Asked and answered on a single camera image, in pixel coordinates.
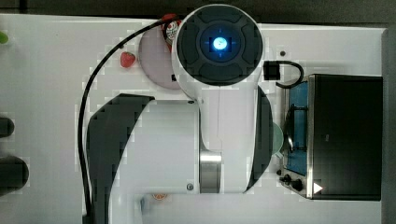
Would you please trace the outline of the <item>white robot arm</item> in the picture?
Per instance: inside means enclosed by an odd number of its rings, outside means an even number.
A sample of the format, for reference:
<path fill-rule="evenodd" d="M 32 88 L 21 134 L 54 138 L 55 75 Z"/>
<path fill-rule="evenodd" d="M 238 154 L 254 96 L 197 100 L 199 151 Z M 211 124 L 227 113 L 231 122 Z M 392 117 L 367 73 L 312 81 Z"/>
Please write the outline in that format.
<path fill-rule="evenodd" d="M 179 26 L 172 66 L 184 100 L 121 93 L 88 124 L 85 224 L 143 224 L 153 194 L 244 193 L 271 159 L 264 40 L 243 10 L 208 5 Z"/>

